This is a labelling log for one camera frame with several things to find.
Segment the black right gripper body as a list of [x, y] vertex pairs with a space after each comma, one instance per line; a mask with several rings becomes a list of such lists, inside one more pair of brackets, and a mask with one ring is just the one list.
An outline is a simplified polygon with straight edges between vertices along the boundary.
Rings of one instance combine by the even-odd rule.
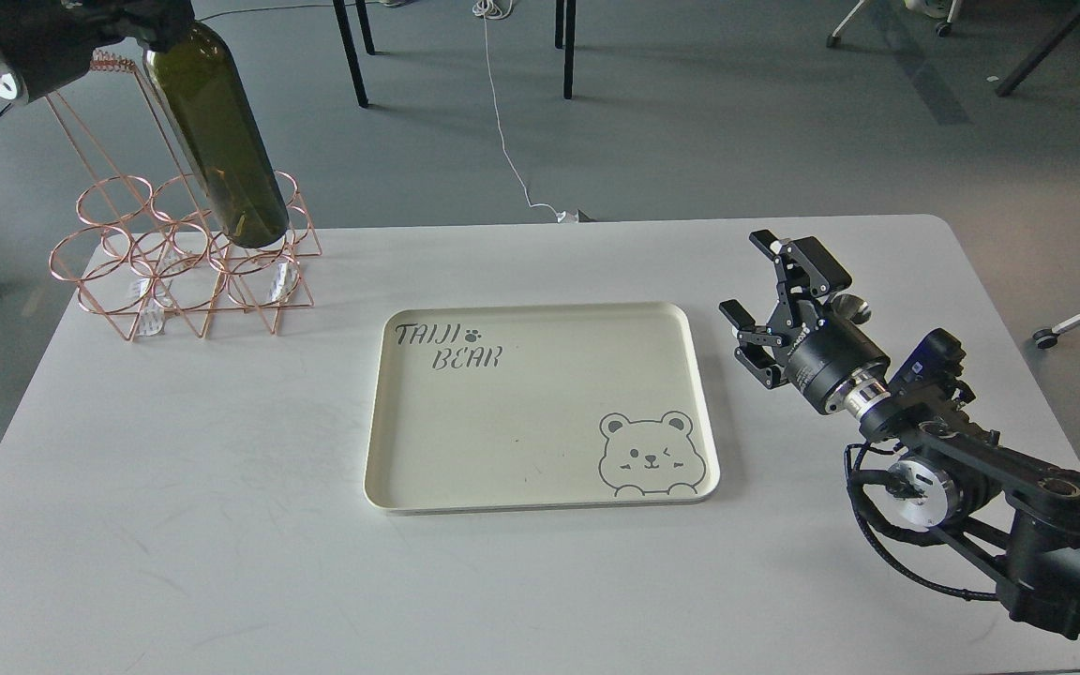
[[819, 414], [839, 409], [837, 388], [853, 372], [865, 370], [882, 379], [889, 357], [848, 319], [805, 315], [792, 323], [787, 310], [779, 311], [779, 326], [788, 345], [779, 350], [780, 383], [793, 384]]

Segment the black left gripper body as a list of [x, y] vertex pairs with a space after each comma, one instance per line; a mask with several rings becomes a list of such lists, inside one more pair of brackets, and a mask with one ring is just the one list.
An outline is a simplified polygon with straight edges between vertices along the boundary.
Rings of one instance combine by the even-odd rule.
[[85, 76], [95, 50], [133, 38], [164, 53], [194, 21], [191, 1], [0, 1], [0, 56], [36, 102]]

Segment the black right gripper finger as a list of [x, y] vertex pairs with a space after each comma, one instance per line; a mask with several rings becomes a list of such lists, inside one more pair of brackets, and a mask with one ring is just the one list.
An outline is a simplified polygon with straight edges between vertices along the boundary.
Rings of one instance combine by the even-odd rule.
[[768, 324], [759, 324], [735, 299], [719, 303], [735, 332], [734, 357], [767, 389], [788, 383], [788, 360], [799, 334], [799, 311], [779, 302]]
[[779, 239], [771, 231], [750, 233], [750, 243], [774, 264], [777, 305], [770, 324], [819, 324], [834, 315], [834, 298], [853, 280], [815, 237]]

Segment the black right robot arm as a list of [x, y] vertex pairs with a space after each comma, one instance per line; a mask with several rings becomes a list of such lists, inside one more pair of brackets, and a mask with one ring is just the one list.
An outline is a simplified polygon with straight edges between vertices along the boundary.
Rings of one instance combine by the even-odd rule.
[[946, 330], [927, 333], [888, 377], [889, 357], [861, 329], [869, 307], [816, 238], [750, 240], [774, 265], [777, 305], [767, 323], [720, 305], [734, 357], [764, 387], [793, 384], [816, 413], [858, 420], [845, 482], [867, 543], [935, 593], [1079, 637], [1080, 472], [1009, 449], [968, 417], [966, 352]]

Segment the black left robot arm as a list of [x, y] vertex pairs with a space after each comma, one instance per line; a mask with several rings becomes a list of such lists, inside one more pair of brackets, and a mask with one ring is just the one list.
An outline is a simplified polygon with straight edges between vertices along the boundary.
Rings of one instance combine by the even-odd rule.
[[85, 76], [95, 51], [129, 38], [166, 52], [194, 19], [189, 1], [0, 1], [0, 98], [42, 98]]

